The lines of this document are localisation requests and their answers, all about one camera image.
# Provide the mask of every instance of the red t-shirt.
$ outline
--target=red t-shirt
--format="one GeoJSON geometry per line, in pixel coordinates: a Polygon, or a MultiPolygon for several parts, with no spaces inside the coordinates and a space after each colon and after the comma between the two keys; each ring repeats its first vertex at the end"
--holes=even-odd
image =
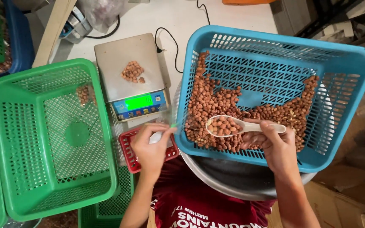
{"type": "Polygon", "coordinates": [[[184,172],[183,176],[174,176],[173,172],[164,175],[162,172],[160,183],[155,185],[157,228],[267,227],[265,215],[271,213],[275,200],[236,199],[203,184],[195,175],[188,178],[190,170],[184,168],[180,171],[184,172]]]}

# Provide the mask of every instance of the hand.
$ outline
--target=hand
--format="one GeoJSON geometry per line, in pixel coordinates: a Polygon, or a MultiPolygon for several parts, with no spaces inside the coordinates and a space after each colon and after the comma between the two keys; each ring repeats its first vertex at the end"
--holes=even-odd
{"type": "Polygon", "coordinates": [[[132,149],[142,166],[141,175],[149,178],[150,181],[154,181],[153,183],[160,176],[165,150],[167,149],[167,141],[176,130],[177,128],[170,128],[169,125],[163,123],[146,123],[131,143],[132,149]],[[163,132],[163,135],[159,142],[149,144],[150,137],[155,132],[163,132]]]}
{"type": "Polygon", "coordinates": [[[263,132],[246,132],[242,139],[242,149],[250,145],[261,145],[266,156],[267,165],[274,175],[284,182],[300,181],[297,151],[295,148],[295,133],[287,127],[286,132],[278,134],[271,121],[244,119],[246,122],[258,123],[263,132]]]}

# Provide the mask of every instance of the person's left hand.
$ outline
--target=person's left hand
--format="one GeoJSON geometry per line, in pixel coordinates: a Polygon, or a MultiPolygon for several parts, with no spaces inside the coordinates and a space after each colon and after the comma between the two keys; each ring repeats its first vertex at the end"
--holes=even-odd
{"type": "Polygon", "coordinates": [[[170,128],[169,125],[163,123],[146,123],[139,130],[131,146],[142,166],[140,175],[150,181],[157,181],[163,167],[167,141],[176,130],[177,128],[170,128]],[[163,132],[163,135],[159,142],[149,144],[150,137],[155,132],[163,132]]]}

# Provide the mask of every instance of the digital scale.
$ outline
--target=digital scale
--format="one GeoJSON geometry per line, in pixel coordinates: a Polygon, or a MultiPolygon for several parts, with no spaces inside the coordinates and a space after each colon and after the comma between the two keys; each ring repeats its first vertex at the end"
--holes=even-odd
{"type": "Polygon", "coordinates": [[[118,121],[155,114],[168,107],[153,34],[147,33],[94,47],[100,76],[105,84],[107,102],[118,121]],[[144,72],[145,83],[133,83],[121,78],[125,66],[137,61],[144,72]]]}

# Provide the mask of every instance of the blue basket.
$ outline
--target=blue basket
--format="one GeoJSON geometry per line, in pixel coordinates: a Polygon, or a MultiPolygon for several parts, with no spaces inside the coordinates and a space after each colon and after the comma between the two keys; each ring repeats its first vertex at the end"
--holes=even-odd
{"type": "Polygon", "coordinates": [[[11,40],[12,66],[1,73],[0,77],[32,68],[35,58],[28,19],[12,0],[3,0],[3,3],[11,40]]]}
{"type": "MultiPolygon", "coordinates": [[[[301,96],[305,79],[319,75],[298,166],[300,172],[318,172],[329,165],[365,91],[365,48],[204,26],[195,31],[187,45],[177,114],[180,124],[187,116],[199,53],[206,50],[210,52],[206,73],[221,81],[217,87],[242,87],[237,102],[241,110],[283,105],[301,96]]],[[[175,134],[175,140],[189,155],[267,166],[262,150],[232,153],[198,148],[185,133],[175,134]]]]}

